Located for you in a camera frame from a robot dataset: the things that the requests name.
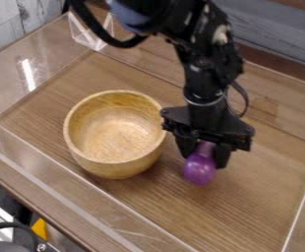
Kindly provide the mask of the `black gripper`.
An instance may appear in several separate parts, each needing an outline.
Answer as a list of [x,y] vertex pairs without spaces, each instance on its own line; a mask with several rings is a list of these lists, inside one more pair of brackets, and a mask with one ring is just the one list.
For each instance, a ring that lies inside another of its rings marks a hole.
[[221,169],[228,166],[233,151],[252,149],[256,129],[232,112],[225,97],[209,104],[165,107],[161,116],[184,158],[194,152],[199,141],[212,142],[219,145],[215,159]]

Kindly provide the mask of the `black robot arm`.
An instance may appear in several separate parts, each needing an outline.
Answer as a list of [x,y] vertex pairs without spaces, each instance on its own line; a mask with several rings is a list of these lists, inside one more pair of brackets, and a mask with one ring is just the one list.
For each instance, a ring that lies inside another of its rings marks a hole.
[[133,32],[128,40],[108,31],[86,4],[69,0],[81,20],[102,41],[113,47],[132,48],[150,36],[161,35],[173,44],[185,69],[185,106],[161,110],[164,129],[173,133],[185,158],[199,145],[215,145],[213,162],[228,166],[232,153],[252,148],[256,129],[229,104],[229,90],[247,95],[237,82],[245,72],[245,60],[235,41],[229,17],[213,0],[108,0],[124,28]]

